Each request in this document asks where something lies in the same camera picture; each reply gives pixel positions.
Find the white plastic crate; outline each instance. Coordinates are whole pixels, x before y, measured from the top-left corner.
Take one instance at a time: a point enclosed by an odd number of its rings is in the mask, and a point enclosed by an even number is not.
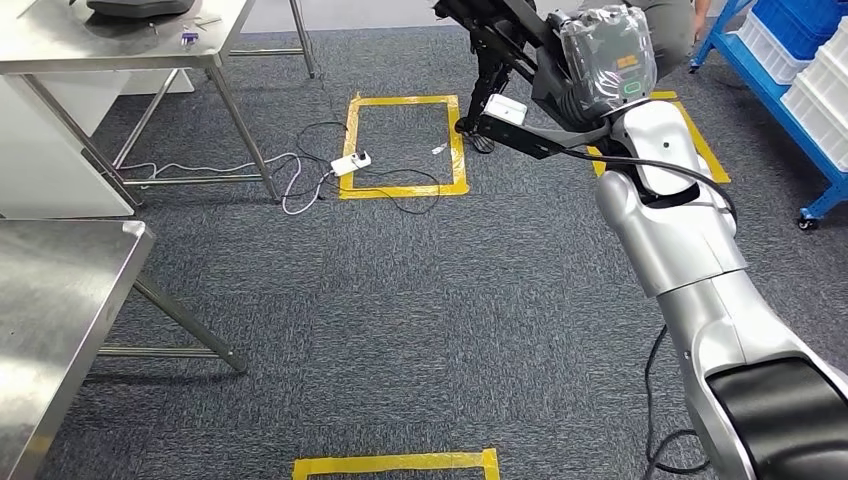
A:
[[[848,123],[848,68],[841,66],[830,45],[822,45],[815,60],[804,70],[804,78],[819,94],[819,101],[844,123]]]
[[[839,170],[848,171],[848,124],[822,101],[807,72],[801,72],[792,88],[781,97],[790,113],[804,127]]]
[[[779,85],[791,84],[795,75],[810,63],[809,60],[798,60],[786,51],[786,47],[753,12],[748,14],[736,34]]]
[[[848,70],[848,17],[842,17],[839,29],[825,45],[836,57],[836,63]]]

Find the white cable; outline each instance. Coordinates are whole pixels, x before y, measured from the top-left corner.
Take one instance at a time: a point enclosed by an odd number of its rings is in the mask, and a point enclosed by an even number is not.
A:
[[[285,158],[285,157],[298,158],[296,153],[286,152],[282,155],[277,155],[274,158],[265,160],[265,165],[269,165],[272,162],[276,162],[277,160],[280,160],[280,159]],[[119,170],[133,170],[133,169],[141,168],[141,167],[153,167],[153,173],[151,173],[150,176],[147,177],[148,180],[153,180],[156,177],[158,177],[160,173],[164,172],[165,170],[167,170],[171,167],[178,168],[180,170],[185,170],[187,172],[207,171],[207,172],[215,172],[215,173],[233,173],[233,172],[237,172],[237,171],[239,171],[243,168],[253,167],[253,166],[256,166],[256,164],[255,163],[245,163],[244,165],[239,165],[238,167],[223,168],[222,169],[222,168],[213,168],[213,167],[186,167],[185,165],[180,165],[179,163],[169,163],[169,164],[165,165],[164,167],[159,168],[158,166],[156,166],[155,163],[139,163],[138,165],[131,165],[129,167],[121,167],[121,168],[119,168]],[[144,186],[144,187],[141,187],[141,188],[142,188],[142,190],[146,190],[148,187]]]
[[[286,187],[286,193],[283,195],[283,211],[286,212],[288,215],[300,215],[301,213],[308,210],[309,207],[311,207],[315,203],[315,201],[318,200],[318,195],[321,192],[321,185],[324,184],[324,181],[327,180],[327,177],[329,177],[332,172],[327,172],[327,173],[324,174],[323,177],[321,177],[321,181],[319,181],[318,185],[315,187],[315,195],[312,197],[312,200],[310,200],[309,203],[306,204],[305,207],[303,207],[300,210],[297,210],[295,212],[290,212],[289,209],[286,208],[286,198],[288,198],[289,193],[291,193],[291,189],[294,186],[294,182],[297,181],[298,177],[300,177],[300,174],[303,171],[303,164],[300,161],[300,157],[296,153],[286,152],[286,153],[283,153],[282,155],[277,155],[274,158],[265,160],[265,165],[268,165],[272,162],[276,162],[277,160],[280,160],[280,159],[286,158],[286,157],[293,157],[297,160],[297,171],[294,173],[294,176],[292,176],[292,179],[289,181],[289,186]],[[165,165],[164,167],[159,168],[158,166],[156,166],[155,163],[139,163],[138,165],[130,165],[129,167],[121,167],[121,168],[119,168],[119,170],[133,170],[133,169],[142,168],[142,167],[153,167],[153,173],[151,173],[150,176],[147,177],[148,180],[152,180],[152,179],[156,178],[160,173],[164,172],[165,170],[167,170],[171,167],[178,168],[180,170],[185,170],[185,171],[188,171],[188,172],[207,171],[207,172],[215,172],[215,173],[232,173],[232,172],[241,170],[243,168],[247,168],[247,167],[251,167],[251,166],[255,166],[255,165],[256,165],[255,163],[245,163],[244,165],[239,165],[238,167],[221,169],[221,168],[213,168],[213,167],[186,167],[185,165],[180,165],[179,163],[169,163],[169,164]]]
[[[294,172],[294,176],[292,176],[292,179],[289,180],[289,186],[286,187],[286,193],[283,194],[283,211],[286,212],[288,215],[300,215],[301,213],[307,211],[309,209],[309,207],[311,207],[312,204],[315,203],[315,200],[318,200],[318,194],[321,192],[321,185],[324,184],[324,181],[327,180],[327,177],[329,177],[330,173],[332,173],[332,172],[327,172],[327,173],[324,174],[323,177],[321,177],[321,181],[318,182],[318,186],[315,187],[315,195],[312,196],[312,200],[310,200],[309,203],[307,203],[305,207],[303,207],[300,210],[297,210],[295,212],[290,212],[289,209],[286,208],[286,199],[289,196],[289,192],[291,192],[291,187],[294,186],[294,182],[297,181],[298,177],[300,177],[300,172],[303,170],[303,165],[300,162],[300,157],[295,157],[295,158],[297,158],[297,171]]]

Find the carpet floor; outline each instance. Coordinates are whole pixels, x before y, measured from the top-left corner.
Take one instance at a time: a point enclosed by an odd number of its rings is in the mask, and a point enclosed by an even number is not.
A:
[[[240,47],[293,45],[246,35]],[[344,121],[350,99],[456,94],[476,65],[459,28],[312,34],[323,80],[298,57],[233,58],[226,74],[260,149],[295,151],[298,132]],[[249,157],[214,86],[165,98],[128,164],[232,167]],[[848,368],[848,212],[812,235],[798,208],[824,178],[718,54],[697,75],[663,79],[732,178],[750,275],[786,322]],[[514,79],[506,95],[527,102]],[[122,98],[96,141],[117,153],[149,97]],[[443,106],[363,107],[360,146],[375,170],[450,180]],[[537,109],[531,121],[549,123]],[[341,155],[344,132],[302,144]],[[297,458],[495,447],[502,478],[638,478],[645,467],[642,369],[662,325],[594,202],[591,165],[505,147],[465,150],[464,196],[426,215],[388,199],[339,200],[331,186],[285,215],[261,184],[151,188],[140,217],[158,234],[146,269],[250,360],[234,375],[206,360],[98,359],[39,472],[41,479],[285,479]],[[293,163],[276,174],[284,188]],[[145,176],[149,169],[132,173]],[[168,176],[173,172],[163,173]],[[295,191],[320,171],[304,165]],[[421,183],[357,175],[357,186]],[[290,208],[307,197],[292,198]],[[399,199],[411,210],[432,198]],[[131,295],[110,341],[184,344],[187,335]],[[656,365],[658,431],[688,428],[671,345]],[[694,442],[670,449],[700,462]],[[477,469],[366,478],[480,478]],[[338,475],[338,478],[353,478]],[[656,478],[671,478],[659,474]],[[710,471],[695,478],[711,479]]]

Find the yellow tape square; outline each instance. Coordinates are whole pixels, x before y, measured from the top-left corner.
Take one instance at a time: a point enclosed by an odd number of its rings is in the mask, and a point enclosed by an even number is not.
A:
[[[468,193],[465,177],[465,151],[462,136],[456,133],[453,125],[459,120],[459,98],[456,95],[431,95],[423,97],[374,97],[362,98],[357,95],[350,102],[347,111],[347,135],[345,135],[344,153],[347,156],[356,151],[356,137],[359,130],[359,108],[386,105],[420,105],[444,103],[448,111],[448,132],[450,138],[451,171],[453,183],[448,185],[410,185],[390,187],[354,187],[353,172],[339,179],[339,198],[363,199],[392,197],[430,197],[437,195],[464,195]]]
[[[695,143],[695,150],[699,155],[701,155],[701,157],[703,157],[704,161],[707,162],[707,165],[710,167],[710,173],[713,175],[713,180],[715,180],[716,183],[730,183],[730,177],[727,175],[724,167],[721,166],[721,163],[719,163],[718,158],[716,158],[715,154],[710,149],[710,146],[707,145],[707,141],[704,140],[704,136],[701,135],[701,131],[695,126],[695,122],[692,121],[692,117],[689,116],[686,108],[683,107],[683,102],[677,99],[677,92],[671,90],[654,92],[651,94],[651,98],[654,100],[671,101],[671,103],[680,110],[680,113],[683,114],[683,119],[686,120],[686,126],[689,128],[689,133],[692,135],[692,141]],[[590,155],[601,155],[601,152],[595,147],[589,147],[587,150]],[[592,162],[592,167],[595,169],[595,175],[600,177],[606,170],[606,163]]]
[[[500,480],[494,448],[482,452],[418,453],[372,457],[301,458],[294,461],[292,480],[330,473],[375,473],[389,470],[447,470],[482,468],[484,480]]]

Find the stainless steel table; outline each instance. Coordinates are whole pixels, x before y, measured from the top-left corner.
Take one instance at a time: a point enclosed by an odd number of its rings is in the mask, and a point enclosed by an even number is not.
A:
[[[0,479],[33,477],[98,352],[247,368],[140,274],[152,245],[137,221],[0,220]],[[102,347],[133,286],[208,348]]]
[[[306,55],[314,75],[311,48],[303,31],[296,0],[290,0],[302,41],[300,49],[240,51],[238,55]],[[101,171],[132,206],[141,201],[129,186],[187,185],[225,182],[264,182],[275,201],[280,196],[256,142],[236,107],[232,92],[221,72],[230,46],[241,31],[255,0],[196,0],[192,9],[179,17],[115,24],[106,22],[78,1],[36,0],[17,19],[0,24],[0,74],[22,75],[71,134],[88,151],[92,164]],[[199,34],[191,46],[181,44],[188,28]],[[175,69],[154,96],[147,111],[114,161],[109,161],[34,73],[101,70]],[[206,69],[224,100],[224,105],[256,164],[258,174],[182,177],[156,180],[129,180],[118,173],[129,152],[152,117],[180,68]]]

